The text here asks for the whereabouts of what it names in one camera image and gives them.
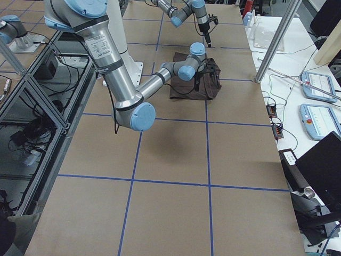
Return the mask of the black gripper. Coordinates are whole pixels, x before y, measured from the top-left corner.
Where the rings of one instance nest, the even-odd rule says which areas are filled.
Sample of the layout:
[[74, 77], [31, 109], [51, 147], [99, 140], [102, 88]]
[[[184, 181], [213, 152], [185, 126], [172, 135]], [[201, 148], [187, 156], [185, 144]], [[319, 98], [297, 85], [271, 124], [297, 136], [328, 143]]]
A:
[[200, 23], [199, 24], [199, 30], [202, 33], [203, 37], [205, 38], [207, 46], [211, 47], [212, 46], [212, 42], [211, 42], [211, 38], [210, 38], [210, 34], [209, 34], [209, 29], [210, 29], [209, 22], [205, 22], [205, 23]]
[[216, 88], [220, 88], [220, 78], [219, 74], [217, 73], [217, 64], [214, 60], [204, 60], [203, 65], [199, 68], [199, 71], [196, 72], [194, 77], [194, 90], [199, 91], [199, 86], [201, 83], [201, 79], [208, 75]]

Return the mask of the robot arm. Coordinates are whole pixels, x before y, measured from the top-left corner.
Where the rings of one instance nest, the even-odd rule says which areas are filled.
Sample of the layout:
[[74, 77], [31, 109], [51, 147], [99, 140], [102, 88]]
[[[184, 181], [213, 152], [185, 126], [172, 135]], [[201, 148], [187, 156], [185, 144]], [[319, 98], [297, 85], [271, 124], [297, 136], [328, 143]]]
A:
[[45, 23], [52, 29], [83, 38], [96, 71], [116, 99], [113, 105], [116, 123], [134, 131], [146, 131], [156, 118], [154, 106], [146, 100], [175, 76], [190, 81], [196, 73], [201, 73], [205, 66], [205, 46], [193, 43], [185, 60], [164, 63], [149, 80], [135, 86], [115, 45], [121, 34], [108, 28], [108, 4], [108, 1], [44, 1]]
[[170, 18], [174, 27], [179, 27], [182, 23], [193, 16], [194, 27], [199, 36], [203, 37], [208, 47], [212, 46], [210, 33], [218, 25], [218, 17], [207, 13], [205, 1], [183, 1], [182, 8], [173, 5], [172, 1], [155, 0], [144, 1], [148, 6], [158, 7]]

